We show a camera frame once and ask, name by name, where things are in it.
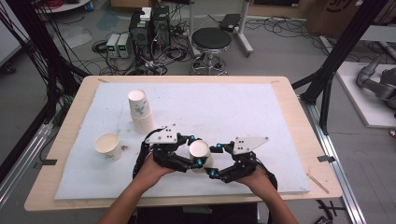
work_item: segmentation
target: paper cup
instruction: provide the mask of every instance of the paper cup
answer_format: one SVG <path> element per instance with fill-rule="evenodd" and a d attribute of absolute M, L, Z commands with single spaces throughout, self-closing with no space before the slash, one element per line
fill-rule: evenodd
<path fill-rule="evenodd" d="M 212 153 L 210 152 L 209 146 L 203 140 L 196 140 L 190 145 L 190 159 L 197 157 L 207 157 L 204 164 L 205 168 L 211 168 L 213 166 Z M 192 169 L 195 173 L 205 173 L 204 168 Z"/>
<path fill-rule="evenodd" d="M 104 155 L 107 161 L 117 161 L 121 157 L 120 140 L 114 133 L 105 133 L 98 137 L 95 149 Z"/>
<path fill-rule="evenodd" d="M 132 118 L 132 122 L 137 133 L 148 134 L 155 129 L 152 113 L 149 113 L 145 118 Z"/>
<path fill-rule="evenodd" d="M 128 99 L 133 119 L 142 119 L 151 113 L 151 107 L 144 91 L 131 91 L 128 94 Z"/>

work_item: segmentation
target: black stool seat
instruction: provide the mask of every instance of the black stool seat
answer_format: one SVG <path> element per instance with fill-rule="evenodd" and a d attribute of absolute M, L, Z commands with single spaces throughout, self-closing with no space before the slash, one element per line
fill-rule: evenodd
<path fill-rule="evenodd" d="M 231 44 L 231 38 L 227 33 L 213 27 L 199 29 L 191 38 L 192 43 L 201 49 L 224 49 Z"/>

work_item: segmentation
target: stool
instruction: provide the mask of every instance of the stool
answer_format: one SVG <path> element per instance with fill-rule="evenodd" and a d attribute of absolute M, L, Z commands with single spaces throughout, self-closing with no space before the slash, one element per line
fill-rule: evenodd
<path fill-rule="evenodd" d="M 231 38 L 226 32 L 213 27 L 199 29 L 192 34 L 191 43 L 201 51 L 202 55 L 192 61 L 190 74 L 194 72 L 201 75 L 206 72 L 211 75 L 213 70 L 218 76 L 228 75 L 225 62 L 213 55 L 222 53 L 230 47 Z"/>

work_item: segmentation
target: human arm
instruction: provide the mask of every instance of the human arm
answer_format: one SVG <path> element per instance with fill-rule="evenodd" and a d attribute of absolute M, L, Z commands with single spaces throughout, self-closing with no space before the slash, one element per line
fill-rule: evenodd
<path fill-rule="evenodd" d="M 111 204 L 98 223 L 127 223 L 143 193 L 153 187 L 163 175 L 172 172 L 174 170 L 158 165 L 152 154 L 148 155 L 134 180 Z"/>
<path fill-rule="evenodd" d="M 254 194 L 265 202 L 276 224 L 298 223 L 262 169 L 257 167 L 253 174 L 240 178 L 237 182 L 248 186 Z"/>

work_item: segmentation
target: floor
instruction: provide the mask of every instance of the floor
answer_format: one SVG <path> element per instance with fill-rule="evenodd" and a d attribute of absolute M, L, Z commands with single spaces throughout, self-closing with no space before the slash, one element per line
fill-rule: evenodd
<path fill-rule="evenodd" d="M 125 32 L 129 24 L 127 12 L 114 13 L 109 9 L 98 9 L 87 13 L 77 9 L 73 13 L 60 13 L 56 20 L 72 26 L 82 26 L 92 34 L 92 40 L 73 51 L 82 60 L 91 60 L 98 55 L 92 52 L 95 41 L 106 39 L 111 32 Z M 221 16 L 213 16 L 220 21 Z M 196 24 L 216 26 L 208 17 L 195 20 Z M 229 50 L 221 55 L 227 63 L 230 76 L 285 76 L 291 83 L 306 77 L 323 64 L 326 55 L 314 46 L 315 40 L 307 37 L 281 37 L 263 29 L 254 29 L 258 24 L 251 21 L 246 37 L 254 48 L 247 58 L 233 36 Z M 349 60 L 355 56 L 373 56 L 374 53 L 359 44 Z M 17 68 L 15 74 L 2 70 L 0 73 L 0 162 L 20 139 L 35 115 L 46 103 L 45 85 L 28 57 L 20 52 L 11 59 Z M 94 74 L 99 74 L 105 65 L 101 62 L 86 63 Z M 172 63 L 167 66 L 166 75 L 187 75 L 191 62 Z M 296 93 L 304 92 L 305 87 Z M 347 97 L 337 78 L 332 85 L 332 99 L 329 113 L 329 133 L 349 183 L 355 193 L 366 223 L 392 223 L 396 218 L 396 140 L 386 129 L 366 128 L 356 109 Z M 50 149 L 43 149 L 43 157 Z M 5 204 L 0 207 L 0 223 L 93 223 L 105 209 L 68 210 L 60 212 L 26 212 L 23 204 L 34 184 L 39 169 L 34 168 L 38 158 L 29 165 L 18 186 L 12 191 Z M 332 200 L 340 210 L 332 211 L 334 223 L 351 223 L 342 199 Z M 319 209 L 316 201 L 288 202 L 300 223 L 314 223 L 326 214 Z M 262 223 L 265 220 L 265 207 L 260 204 Z"/>

